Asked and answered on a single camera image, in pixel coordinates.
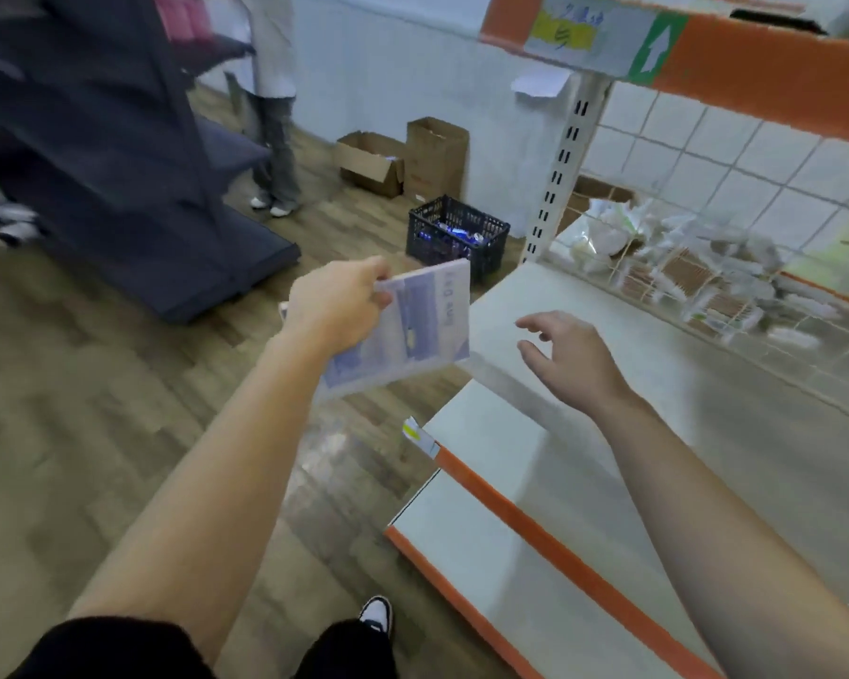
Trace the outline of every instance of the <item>plastic-wrapped notebook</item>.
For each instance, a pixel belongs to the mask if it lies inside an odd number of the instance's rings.
[[[468,260],[448,261],[378,282],[393,295],[367,339],[336,355],[315,402],[384,386],[469,356]],[[280,305],[286,319],[288,305]]]

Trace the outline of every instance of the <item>crate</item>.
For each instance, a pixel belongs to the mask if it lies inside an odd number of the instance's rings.
[[[484,243],[458,238],[439,224],[480,233]],[[477,283],[499,269],[508,235],[508,223],[444,195],[409,211],[406,254],[428,266],[465,258],[472,262],[472,281]]]

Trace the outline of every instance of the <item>shelf rack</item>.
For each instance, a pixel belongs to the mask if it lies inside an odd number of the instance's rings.
[[[184,322],[292,265],[299,247],[223,204],[268,156],[202,117],[193,79],[253,50],[166,38],[153,0],[43,0],[0,20],[0,187],[44,247]]]
[[[849,42],[631,0],[492,0],[479,41],[579,84],[521,266],[472,307],[474,381],[404,428],[437,472],[385,534],[522,677],[721,676],[606,441],[521,362],[518,340],[547,346],[513,321],[594,323],[630,384],[849,603],[849,411],[563,271],[551,248],[614,81],[849,140]]]

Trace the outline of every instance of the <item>shoe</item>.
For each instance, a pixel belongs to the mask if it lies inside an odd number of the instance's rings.
[[[358,621],[390,638],[393,637],[393,605],[383,596],[371,598],[358,613]]]

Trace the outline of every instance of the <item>hand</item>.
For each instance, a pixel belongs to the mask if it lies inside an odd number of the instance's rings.
[[[557,399],[595,418],[610,406],[636,397],[598,330],[566,312],[538,312],[516,320],[553,344],[548,359],[534,343],[519,341],[525,364]]]
[[[296,279],[290,290],[283,333],[320,344],[327,358],[367,338],[380,312],[393,299],[376,292],[374,282],[389,279],[383,257],[362,261],[331,261]]]

